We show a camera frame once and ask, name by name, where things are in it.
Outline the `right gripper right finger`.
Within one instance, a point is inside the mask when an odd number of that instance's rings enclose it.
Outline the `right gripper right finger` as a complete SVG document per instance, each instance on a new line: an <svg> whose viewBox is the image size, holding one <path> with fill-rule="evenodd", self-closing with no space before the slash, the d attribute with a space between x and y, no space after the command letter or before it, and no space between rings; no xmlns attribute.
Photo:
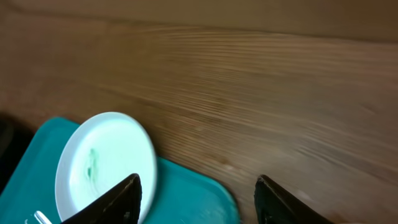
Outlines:
<svg viewBox="0 0 398 224"><path fill-rule="evenodd" d="M266 175L257 178L254 204L259 224L333 224Z"/></svg>

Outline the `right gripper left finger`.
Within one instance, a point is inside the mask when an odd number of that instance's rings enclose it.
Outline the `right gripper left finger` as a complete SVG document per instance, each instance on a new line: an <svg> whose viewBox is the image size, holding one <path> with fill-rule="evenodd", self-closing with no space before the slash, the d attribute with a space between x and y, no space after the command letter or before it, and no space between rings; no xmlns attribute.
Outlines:
<svg viewBox="0 0 398 224"><path fill-rule="evenodd" d="M62 224L137 224L141 200L140 177L131 174Z"/></svg>

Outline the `light blue plate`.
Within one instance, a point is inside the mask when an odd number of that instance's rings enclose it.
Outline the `light blue plate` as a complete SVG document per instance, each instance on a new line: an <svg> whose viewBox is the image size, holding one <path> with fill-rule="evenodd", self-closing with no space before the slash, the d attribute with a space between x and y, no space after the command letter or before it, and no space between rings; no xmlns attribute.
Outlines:
<svg viewBox="0 0 398 224"><path fill-rule="evenodd" d="M139 223L152 205L157 160L149 135L134 118L106 112L86 120L63 148L55 176L55 201L62 221L77 214L130 174L141 179Z"/></svg>

